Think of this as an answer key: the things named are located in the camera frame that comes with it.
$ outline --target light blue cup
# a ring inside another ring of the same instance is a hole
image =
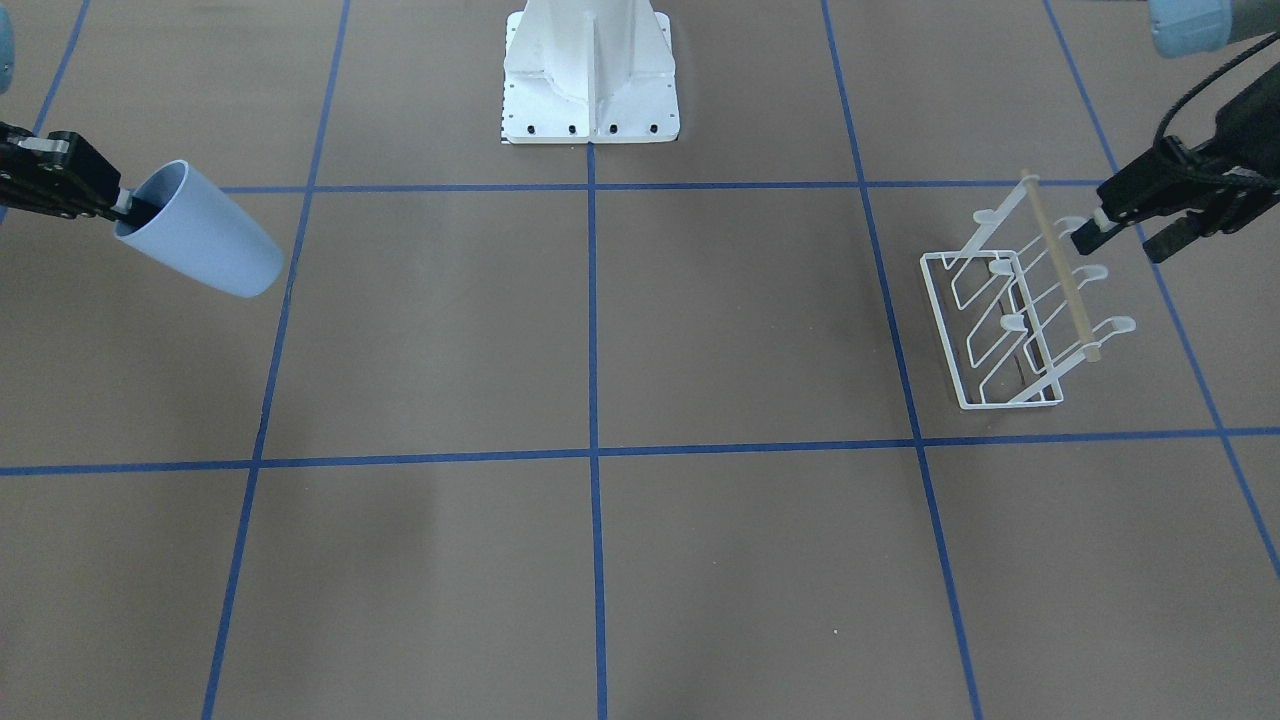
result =
[[[266,231],[186,160],[146,179],[133,196],[160,208],[136,228],[115,223],[115,238],[210,287],[253,297],[271,287],[284,254]]]

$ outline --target white wire rack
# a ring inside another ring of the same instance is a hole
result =
[[[1080,290],[1106,279],[1107,269],[1070,268],[1061,243],[1085,219],[1050,223],[1038,179],[1023,177],[998,208],[974,213],[978,229],[963,249],[920,258],[956,400],[965,410],[1057,405],[1066,373],[1100,360],[1105,342],[1138,327],[1126,315],[1089,322]],[[1024,200],[1039,234],[1019,250],[987,249]],[[1042,278],[1044,288],[1033,290]],[[1060,318],[1070,318],[1073,325],[1065,338],[1051,332],[1068,325]],[[1064,347],[1052,348],[1061,342]]]

